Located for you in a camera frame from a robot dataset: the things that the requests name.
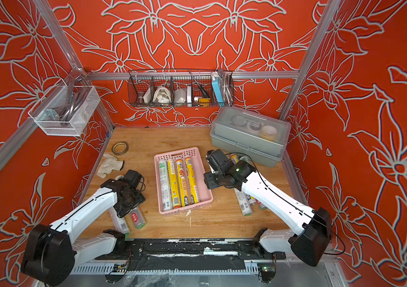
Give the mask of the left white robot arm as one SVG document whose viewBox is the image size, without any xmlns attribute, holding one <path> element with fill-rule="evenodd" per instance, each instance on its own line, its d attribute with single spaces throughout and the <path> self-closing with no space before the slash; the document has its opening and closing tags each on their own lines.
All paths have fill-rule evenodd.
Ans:
<svg viewBox="0 0 407 287">
<path fill-rule="evenodd" d="M 123 218 L 145 202 L 144 189 L 144 177 L 129 170 L 120 179 L 106 180 L 90 198 L 62 218 L 48 226 L 35 226 L 27 239 L 21 273 L 55 287 L 88 261 L 131 255 L 126 236 L 117 230 L 107 229 L 92 239 L 79 237 L 105 211 L 113 209 L 117 218 Z"/>
</svg>

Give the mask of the pink plastic basket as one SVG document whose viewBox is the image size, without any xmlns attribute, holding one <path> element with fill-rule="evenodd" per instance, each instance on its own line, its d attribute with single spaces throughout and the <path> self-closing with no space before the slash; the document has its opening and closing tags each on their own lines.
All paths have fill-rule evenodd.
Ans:
<svg viewBox="0 0 407 287">
<path fill-rule="evenodd" d="M 204 182 L 205 168 L 197 147 L 154 156 L 159 214 L 168 216 L 209 206 L 211 190 Z"/>
</svg>

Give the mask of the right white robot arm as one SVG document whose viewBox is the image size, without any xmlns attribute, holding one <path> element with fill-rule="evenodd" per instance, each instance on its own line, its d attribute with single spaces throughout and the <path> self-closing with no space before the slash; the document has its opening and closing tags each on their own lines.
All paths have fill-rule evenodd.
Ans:
<svg viewBox="0 0 407 287">
<path fill-rule="evenodd" d="M 307 265 L 318 265 L 332 239 L 331 216 L 327 210 L 300 203 L 269 182 L 254 165 L 243 160 L 234 163 L 220 149 L 208 151 L 206 160 L 211 171 L 204 174 L 204 182 L 209 189 L 226 187 L 250 195 L 293 232 L 287 240 L 290 248 L 284 247 L 277 233 L 269 230 L 262 233 L 260 244 L 267 252 L 291 251 Z"/>
</svg>

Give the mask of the yellow wrap roll long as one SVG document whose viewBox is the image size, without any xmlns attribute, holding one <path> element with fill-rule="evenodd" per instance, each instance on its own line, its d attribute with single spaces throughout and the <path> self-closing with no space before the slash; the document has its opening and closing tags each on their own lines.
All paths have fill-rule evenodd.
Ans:
<svg viewBox="0 0 407 287">
<path fill-rule="evenodd" d="M 173 160 L 168 160 L 167 164 L 168 164 L 169 182 L 170 182 L 171 196 L 172 196 L 172 205 L 173 205 L 173 209 L 178 209 L 181 207 L 181 202 L 180 202 L 179 186 L 178 186 L 178 181 L 177 181 L 175 163 Z"/>
</svg>

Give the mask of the white green 300 wrap roll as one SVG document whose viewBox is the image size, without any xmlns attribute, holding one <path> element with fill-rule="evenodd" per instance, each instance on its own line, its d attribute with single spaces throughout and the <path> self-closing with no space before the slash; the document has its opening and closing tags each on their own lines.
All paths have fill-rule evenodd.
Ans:
<svg viewBox="0 0 407 287">
<path fill-rule="evenodd" d="M 109 209 L 109 214 L 113 221 L 114 229 L 120 233 L 123 233 L 125 235 L 125 237 L 128 237 L 130 235 L 130 229 L 129 229 L 124 217 L 122 217 L 122 218 L 118 217 L 117 212 L 116 212 L 115 208 L 113 208 L 113 207 L 111 207 Z"/>
</svg>

